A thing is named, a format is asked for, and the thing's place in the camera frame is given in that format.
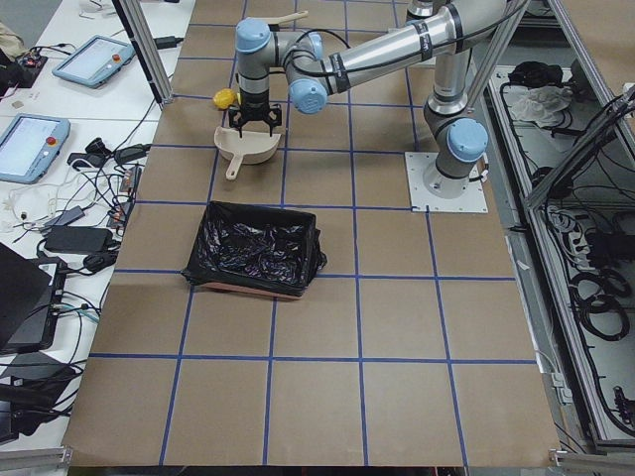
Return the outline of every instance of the metal plate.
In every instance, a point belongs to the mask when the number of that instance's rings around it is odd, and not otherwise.
[[[408,188],[413,211],[487,213],[487,203],[480,180],[471,181],[465,193],[452,200],[441,198],[428,191],[424,185],[424,170],[436,159],[437,153],[406,153]],[[474,169],[469,176],[471,179],[478,177],[478,171]]]

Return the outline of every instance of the beige dustpan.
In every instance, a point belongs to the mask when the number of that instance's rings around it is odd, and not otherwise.
[[[229,167],[225,173],[228,180],[236,180],[242,164],[260,164],[267,161],[278,149],[280,134],[270,136],[264,132],[238,131],[218,126],[214,133],[214,144],[220,155],[227,159]]]

